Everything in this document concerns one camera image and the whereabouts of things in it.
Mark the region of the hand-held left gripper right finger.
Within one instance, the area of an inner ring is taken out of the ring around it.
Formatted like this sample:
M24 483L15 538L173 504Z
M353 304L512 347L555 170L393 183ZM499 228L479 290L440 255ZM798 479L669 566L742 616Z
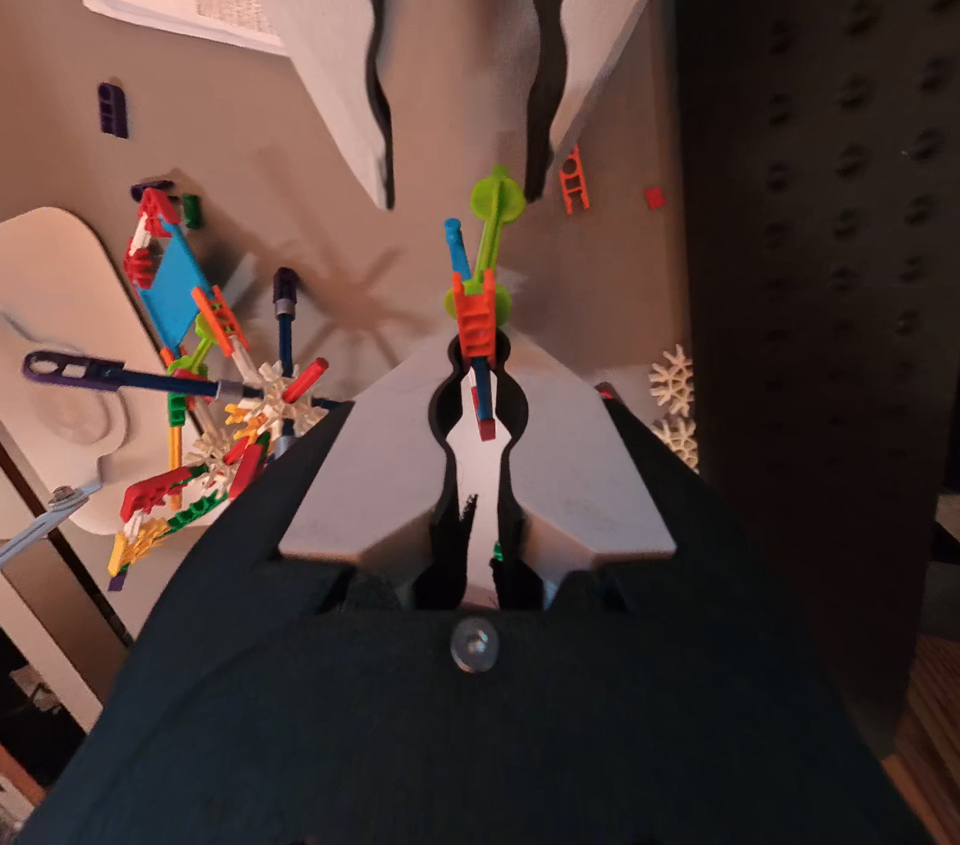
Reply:
M667 560L665 519L601 392L519 332L496 337L500 609L542 609L573 573Z

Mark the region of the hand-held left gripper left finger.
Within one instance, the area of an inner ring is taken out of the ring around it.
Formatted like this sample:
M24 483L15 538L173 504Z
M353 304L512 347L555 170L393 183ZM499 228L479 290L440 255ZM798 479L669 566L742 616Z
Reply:
M429 335L317 426L333 438L280 541L286 558L382 576L420 608L461 604L470 528L436 410L444 391L460 405L453 342Z

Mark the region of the blue toy panel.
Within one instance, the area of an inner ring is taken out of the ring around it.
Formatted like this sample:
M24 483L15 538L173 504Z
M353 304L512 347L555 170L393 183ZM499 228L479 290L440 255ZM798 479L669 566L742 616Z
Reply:
M473 374L473 402L482 441L496 436L491 369L496 364L496 282L494 273L483 273L481 291L468 294L471 268L462 237L461 222L448 218L443 224L453 269L451 301L457 322L462 360Z

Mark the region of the lime green toy spool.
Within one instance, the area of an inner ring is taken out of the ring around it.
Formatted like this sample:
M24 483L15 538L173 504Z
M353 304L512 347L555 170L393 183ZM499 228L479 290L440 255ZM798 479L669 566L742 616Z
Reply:
M470 208L484 223L473 265L467 258L461 222L449 218L443 228L452 270L462 276L466 292L476 294L482 287L483 272L490 269L497 273L502 232L523 215L526 200L522 187L509 176L507 168L498 165L474 185Z

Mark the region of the white snowflake toy connector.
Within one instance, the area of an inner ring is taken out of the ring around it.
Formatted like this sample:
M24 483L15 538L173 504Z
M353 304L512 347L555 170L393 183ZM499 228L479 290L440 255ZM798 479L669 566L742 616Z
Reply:
M651 364L648 380L650 395L665 414L681 419L692 418L695 404L693 362L682 344L665 350L661 359Z
M699 474L699 446L694 419L682 416L667 417L653 423L654 435L690 470Z

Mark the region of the white paper sheet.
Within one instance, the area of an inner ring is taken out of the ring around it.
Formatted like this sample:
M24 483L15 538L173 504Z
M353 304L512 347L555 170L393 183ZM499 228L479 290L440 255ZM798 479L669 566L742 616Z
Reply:
M89 11L122 23L213 43L287 57L282 41L269 33L251 32L217 20L179 18L119 0L81 0Z

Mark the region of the colourful toy windmill model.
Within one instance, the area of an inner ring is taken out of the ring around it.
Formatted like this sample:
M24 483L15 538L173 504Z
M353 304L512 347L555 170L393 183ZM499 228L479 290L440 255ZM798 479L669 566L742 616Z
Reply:
M124 274L164 346L164 372L121 361L29 352L23 375L36 383L116 392L162 392L168 409L169 469L126 488L106 570L108 590L124 588L131 567L186 527L203 524L236 500L266 466L342 403L310 395L329 368L317 358L294 364L292 327L299 278L279 268L272 280L277 361L257 367L250 343L222 289L209 282L184 233L184 212L170 182L139 186L137 227Z

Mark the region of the black perforated board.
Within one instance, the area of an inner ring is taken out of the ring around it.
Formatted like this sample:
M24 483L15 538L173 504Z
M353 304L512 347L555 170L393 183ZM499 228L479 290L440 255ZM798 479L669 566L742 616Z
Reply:
M704 477L894 718L958 383L959 0L674 0Z

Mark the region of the white document stand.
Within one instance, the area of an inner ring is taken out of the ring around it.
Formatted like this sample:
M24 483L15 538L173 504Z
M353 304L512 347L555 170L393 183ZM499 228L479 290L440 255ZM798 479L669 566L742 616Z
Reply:
M99 238L61 208L2 222L1 307L5 444L48 493L98 484L73 522L112 551L127 488L167 471L166 395L38 383L23 359L49 349L159 373L162 358Z

